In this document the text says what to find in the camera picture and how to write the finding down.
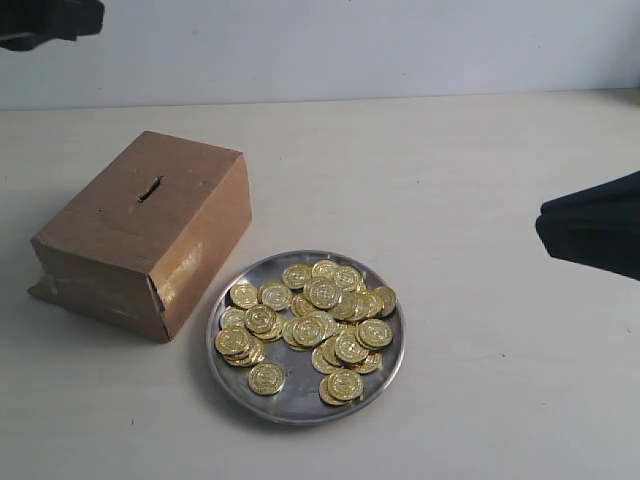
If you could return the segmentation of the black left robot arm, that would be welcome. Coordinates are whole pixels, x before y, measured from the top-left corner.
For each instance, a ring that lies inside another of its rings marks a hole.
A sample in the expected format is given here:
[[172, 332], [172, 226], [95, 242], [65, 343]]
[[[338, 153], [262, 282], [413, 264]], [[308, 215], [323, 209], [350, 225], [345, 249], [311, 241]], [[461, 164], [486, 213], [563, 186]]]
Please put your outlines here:
[[52, 40], [98, 35], [104, 14], [96, 0], [1, 0], [1, 48], [25, 52]]

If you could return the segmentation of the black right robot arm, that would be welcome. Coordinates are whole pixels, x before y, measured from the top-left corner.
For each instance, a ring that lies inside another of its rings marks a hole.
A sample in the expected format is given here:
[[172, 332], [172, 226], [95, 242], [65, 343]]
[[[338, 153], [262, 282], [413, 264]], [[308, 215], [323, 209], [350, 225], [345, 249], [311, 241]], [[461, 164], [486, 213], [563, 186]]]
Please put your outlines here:
[[556, 259], [639, 278], [639, 174], [543, 203], [535, 222]]

